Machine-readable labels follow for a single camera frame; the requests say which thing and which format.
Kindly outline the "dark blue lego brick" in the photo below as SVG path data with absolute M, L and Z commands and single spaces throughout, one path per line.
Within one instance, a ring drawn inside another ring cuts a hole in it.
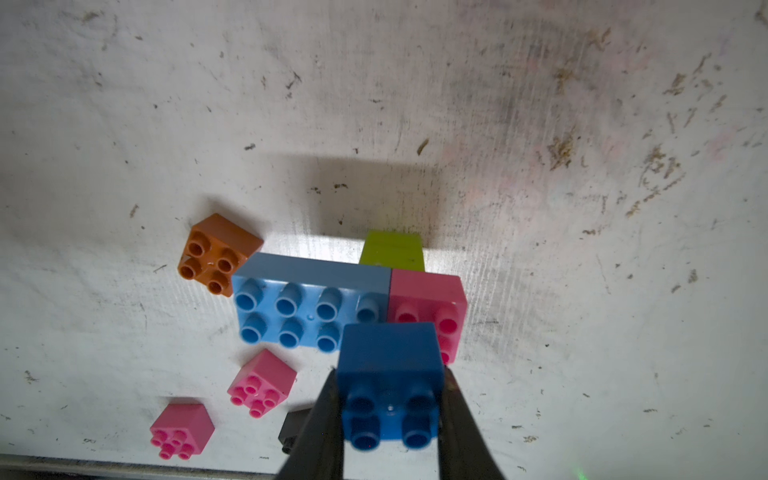
M 400 441 L 419 450 L 437 436 L 445 367 L 433 324 L 346 326 L 336 373 L 353 448 Z

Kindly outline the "green lego brick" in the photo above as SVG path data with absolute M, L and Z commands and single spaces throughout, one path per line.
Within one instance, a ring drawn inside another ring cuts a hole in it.
M 412 233 L 371 230 L 366 236 L 359 263 L 424 272 L 421 236 Z

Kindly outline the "light blue long lego brick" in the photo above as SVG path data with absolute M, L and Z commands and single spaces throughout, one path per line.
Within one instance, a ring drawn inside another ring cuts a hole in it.
M 248 344 L 338 350 L 348 324 L 384 322 L 392 270 L 256 253 L 232 277 L 239 333 Z

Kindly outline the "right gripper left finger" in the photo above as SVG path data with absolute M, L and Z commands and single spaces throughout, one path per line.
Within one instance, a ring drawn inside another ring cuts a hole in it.
M 276 479 L 343 478 L 344 431 L 337 373 L 332 369 Z

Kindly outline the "orange lego brick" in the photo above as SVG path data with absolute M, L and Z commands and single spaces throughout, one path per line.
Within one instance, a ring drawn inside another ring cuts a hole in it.
M 262 238 L 215 213 L 191 228 L 177 271 L 213 295 L 230 297 L 233 275 L 263 244 Z

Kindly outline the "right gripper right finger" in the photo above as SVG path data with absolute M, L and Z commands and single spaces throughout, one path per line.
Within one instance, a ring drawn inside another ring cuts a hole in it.
M 505 477 L 488 450 L 452 371 L 444 369 L 440 401 L 438 458 L 441 480 Z

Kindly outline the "pink lego brick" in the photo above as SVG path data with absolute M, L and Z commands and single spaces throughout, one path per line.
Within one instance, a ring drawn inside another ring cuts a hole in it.
M 432 323 L 446 365 L 456 360 L 467 310 L 459 276 L 392 270 L 387 321 Z
M 264 349 L 240 369 L 227 393 L 233 405 L 260 419 L 288 398 L 296 377 L 296 370 Z
M 215 431 L 206 407 L 201 403 L 169 404 L 150 427 L 150 443 L 160 449 L 159 457 L 177 456 L 189 460 L 203 452 Z

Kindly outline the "black lego brick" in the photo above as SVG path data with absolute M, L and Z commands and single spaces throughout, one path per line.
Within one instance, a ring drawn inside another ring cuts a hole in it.
M 299 439 L 301 432 L 311 414 L 312 408 L 292 410 L 285 416 L 284 422 L 278 434 L 282 452 L 289 455 Z

